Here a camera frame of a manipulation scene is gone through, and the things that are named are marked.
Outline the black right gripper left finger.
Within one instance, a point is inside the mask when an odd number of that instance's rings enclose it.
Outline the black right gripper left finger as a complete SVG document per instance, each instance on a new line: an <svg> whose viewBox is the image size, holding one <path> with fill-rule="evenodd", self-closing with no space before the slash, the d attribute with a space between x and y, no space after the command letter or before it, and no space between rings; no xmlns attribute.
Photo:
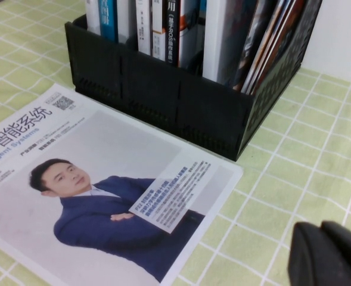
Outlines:
<svg viewBox="0 0 351 286"><path fill-rule="evenodd" d="M288 277L291 285L351 284L351 271L335 244L307 222L293 228Z"/></svg>

